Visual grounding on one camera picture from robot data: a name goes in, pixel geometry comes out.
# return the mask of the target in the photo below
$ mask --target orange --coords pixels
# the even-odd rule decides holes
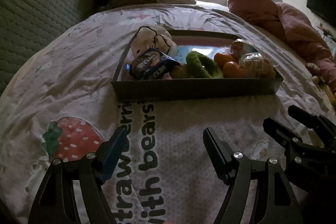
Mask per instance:
[[[220,67],[220,68],[223,68],[223,66],[230,62],[230,61],[233,61],[233,56],[231,54],[228,54],[226,52],[218,52],[215,54],[214,58],[213,58],[213,61],[215,61],[217,63],[217,65]]]
[[[244,78],[244,68],[236,62],[229,61],[223,66],[223,76],[225,78]]]

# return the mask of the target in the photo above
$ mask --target white plush toy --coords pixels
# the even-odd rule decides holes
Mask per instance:
[[[149,48],[157,48],[172,58],[177,55],[178,51],[177,45],[171,40],[171,35],[165,28],[151,25],[140,27],[131,45],[134,58]]]

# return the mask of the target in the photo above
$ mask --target tray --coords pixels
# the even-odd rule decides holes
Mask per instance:
[[[185,57],[186,47],[193,47],[198,51],[206,50],[206,47],[228,48],[236,39],[234,34],[207,32],[195,30],[167,30],[172,40],[179,46],[179,53],[175,57],[179,62]],[[122,80],[125,74],[124,63],[128,56],[132,37],[121,55],[114,76],[112,86],[119,102],[144,102],[206,99],[248,95],[275,94],[280,87],[283,78],[276,71],[275,79],[161,79],[161,80]]]

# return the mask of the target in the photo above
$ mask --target headboard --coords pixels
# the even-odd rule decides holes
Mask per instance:
[[[0,95],[33,54],[95,12],[95,0],[0,0]]]

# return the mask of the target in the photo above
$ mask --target bed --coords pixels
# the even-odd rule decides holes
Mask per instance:
[[[283,84],[269,96],[119,104],[110,81],[125,45],[145,24],[237,34],[272,60]],[[94,14],[33,55],[1,95],[0,198],[19,223],[27,223],[50,164],[42,135],[52,130],[52,121],[69,138],[89,131],[103,140],[125,125],[128,149],[103,187],[118,223],[213,223],[228,187],[206,153],[204,128],[211,126],[251,159],[275,157],[285,167],[284,150],[263,132],[265,118],[279,120],[315,145],[320,145],[316,134],[290,118],[288,107],[295,104],[336,122],[310,77],[286,44],[221,5],[134,5]],[[143,148],[146,132],[155,138],[150,150]],[[76,159],[80,142],[60,141],[59,153]],[[306,193],[293,188],[302,200]],[[74,189],[81,221],[87,223],[78,183]],[[242,223],[249,223],[255,189],[252,182]]]

